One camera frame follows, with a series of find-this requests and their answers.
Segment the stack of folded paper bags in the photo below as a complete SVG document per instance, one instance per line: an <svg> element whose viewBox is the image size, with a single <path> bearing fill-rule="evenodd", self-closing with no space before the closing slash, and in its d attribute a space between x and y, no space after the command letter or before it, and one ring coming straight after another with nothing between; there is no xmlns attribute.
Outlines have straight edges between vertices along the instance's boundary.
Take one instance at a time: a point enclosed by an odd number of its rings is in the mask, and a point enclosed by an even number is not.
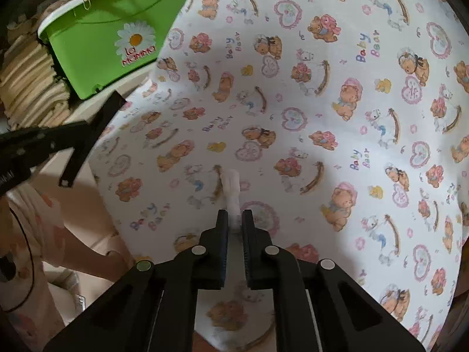
<svg viewBox="0 0 469 352"><path fill-rule="evenodd" d="M72 113L67 81L52 54L32 33L14 39L1 69L1 103L11 130L55 127Z"/></svg>

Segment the person in floral clothes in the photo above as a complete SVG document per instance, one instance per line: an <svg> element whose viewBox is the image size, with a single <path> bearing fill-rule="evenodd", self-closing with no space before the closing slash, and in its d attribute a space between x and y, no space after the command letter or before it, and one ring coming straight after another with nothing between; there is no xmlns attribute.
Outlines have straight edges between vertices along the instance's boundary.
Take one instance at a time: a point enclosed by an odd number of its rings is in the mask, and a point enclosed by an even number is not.
<svg viewBox="0 0 469 352"><path fill-rule="evenodd" d="M42 351L64 328L44 263L115 282L132 258L118 237L105 253L86 246L64 225L59 203L27 183L2 195L1 309L32 351Z"/></svg>

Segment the green plastic storage bin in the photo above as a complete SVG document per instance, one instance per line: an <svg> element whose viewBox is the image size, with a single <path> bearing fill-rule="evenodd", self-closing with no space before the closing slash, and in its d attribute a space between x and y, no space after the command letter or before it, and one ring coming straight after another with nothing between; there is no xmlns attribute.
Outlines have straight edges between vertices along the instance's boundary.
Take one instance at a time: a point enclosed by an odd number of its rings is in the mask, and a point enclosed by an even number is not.
<svg viewBox="0 0 469 352"><path fill-rule="evenodd" d="M154 60L186 0L71 0L39 25L65 77L88 99Z"/></svg>

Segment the bear print tablecloth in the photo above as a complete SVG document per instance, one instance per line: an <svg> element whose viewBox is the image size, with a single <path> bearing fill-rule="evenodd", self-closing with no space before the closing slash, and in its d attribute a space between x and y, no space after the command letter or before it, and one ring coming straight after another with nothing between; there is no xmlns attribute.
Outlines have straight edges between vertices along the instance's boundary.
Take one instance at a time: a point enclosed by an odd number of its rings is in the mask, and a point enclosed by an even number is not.
<svg viewBox="0 0 469 352"><path fill-rule="evenodd" d="M428 351L468 240L468 34L445 0L188 0L90 159L136 258L239 201L336 261Z"/></svg>

